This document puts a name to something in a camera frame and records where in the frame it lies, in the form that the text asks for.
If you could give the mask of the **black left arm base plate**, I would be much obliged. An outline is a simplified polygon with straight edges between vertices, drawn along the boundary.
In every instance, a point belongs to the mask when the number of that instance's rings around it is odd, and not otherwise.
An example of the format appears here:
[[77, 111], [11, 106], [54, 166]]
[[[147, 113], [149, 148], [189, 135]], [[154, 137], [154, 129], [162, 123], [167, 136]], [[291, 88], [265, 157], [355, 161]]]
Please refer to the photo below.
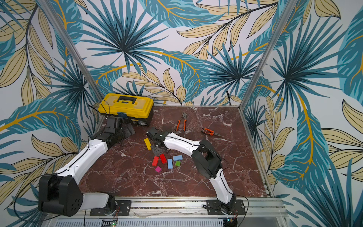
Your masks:
[[94, 208], [90, 212], [90, 216], [128, 216], [131, 208], [131, 200], [116, 200], [108, 204], [104, 208]]

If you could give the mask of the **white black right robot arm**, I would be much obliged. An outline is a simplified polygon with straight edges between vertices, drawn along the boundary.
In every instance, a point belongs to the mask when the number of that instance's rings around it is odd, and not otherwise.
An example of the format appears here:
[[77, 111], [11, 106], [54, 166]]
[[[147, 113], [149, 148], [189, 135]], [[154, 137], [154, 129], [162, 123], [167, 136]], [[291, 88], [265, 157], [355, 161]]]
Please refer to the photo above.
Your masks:
[[216, 192], [217, 205], [211, 205], [211, 209], [225, 214], [233, 212], [236, 195], [224, 176], [222, 157], [209, 141], [192, 141], [171, 131], [160, 131], [154, 127], [149, 128], [146, 135], [159, 148], [173, 149], [191, 157], [196, 169], [209, 179]]

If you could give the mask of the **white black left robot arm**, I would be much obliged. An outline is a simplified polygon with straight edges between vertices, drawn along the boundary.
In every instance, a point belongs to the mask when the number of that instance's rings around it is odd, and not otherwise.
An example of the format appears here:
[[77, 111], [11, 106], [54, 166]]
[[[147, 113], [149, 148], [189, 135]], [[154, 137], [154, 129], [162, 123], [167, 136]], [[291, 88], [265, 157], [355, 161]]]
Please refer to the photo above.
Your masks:
[[105, 215], [116, 213], [117, 202], [109, 193], [83, 193], [79, 183], [85, 173], [113, 145], [135, 133], [131, 123], [108, 117], [105, 127], [90, 137], [88, 144], [64, 167], [39, 180], [38, 209], [41, 212], [71, 217], [79, 211], [101, 209]]

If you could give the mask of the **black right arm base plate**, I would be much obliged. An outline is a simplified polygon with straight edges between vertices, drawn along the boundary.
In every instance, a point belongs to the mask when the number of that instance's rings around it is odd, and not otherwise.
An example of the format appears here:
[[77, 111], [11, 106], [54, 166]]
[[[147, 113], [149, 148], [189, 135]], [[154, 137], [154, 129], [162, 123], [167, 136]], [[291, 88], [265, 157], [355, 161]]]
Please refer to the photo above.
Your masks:
[[203, 208], [207, 210], [208, 215], [244, 215], [247, 206], [243, 200], [236, 200], [232, 204], [224, 204], [219, 200], [207, 200]]

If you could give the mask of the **yellow short block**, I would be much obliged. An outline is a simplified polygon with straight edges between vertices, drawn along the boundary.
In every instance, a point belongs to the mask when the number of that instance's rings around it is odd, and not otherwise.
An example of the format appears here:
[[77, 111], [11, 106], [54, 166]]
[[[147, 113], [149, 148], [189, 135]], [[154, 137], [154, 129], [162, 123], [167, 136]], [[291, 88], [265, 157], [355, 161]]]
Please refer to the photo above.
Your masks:
[[149, 141], [149, 139], [145, 138], [144, 142], [145, 142], [145, 145], [146, 145], [147, 149], [152, 150], [152, 147], [151, 147], [152, 145], [151, 145], [151, 142]]

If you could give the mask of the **magenta small cube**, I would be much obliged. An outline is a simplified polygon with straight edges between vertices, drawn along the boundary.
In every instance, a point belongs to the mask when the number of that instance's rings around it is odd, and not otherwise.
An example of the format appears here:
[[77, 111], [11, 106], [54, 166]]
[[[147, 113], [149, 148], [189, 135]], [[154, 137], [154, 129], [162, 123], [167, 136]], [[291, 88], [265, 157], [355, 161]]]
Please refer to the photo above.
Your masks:
[[156, 171], [156, 172], [158, 172], [158, 173], [159, 173], [161, 170], [162, 170], [162, 169], [161, 169], [161, 167], [159, 167], [159, 166], [157, 166], [157, 167], [156, 167], [156, 169], [155, 169], [155, 171]]

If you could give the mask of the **red block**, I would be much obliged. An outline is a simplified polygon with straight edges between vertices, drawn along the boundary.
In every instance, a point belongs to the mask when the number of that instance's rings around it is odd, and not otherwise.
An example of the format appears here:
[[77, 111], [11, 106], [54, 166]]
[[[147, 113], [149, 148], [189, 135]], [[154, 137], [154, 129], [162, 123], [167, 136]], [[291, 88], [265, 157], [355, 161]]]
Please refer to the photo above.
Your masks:
[[162, 164], [166, 164], [166, 163], [167, 163], [167, 159], [166, 159], [166, 157], [165, 157], [165, 155], [164, 155], [164, 154], [161, 154], [161, 155], [159, 156], [159, 158], [160, 158], [160, 160], [161, 160]]
[[157, 167], [158, 161], [159, 161], [159, 156], [155, 156], [155, 157], [153, 158], [152, 166]]

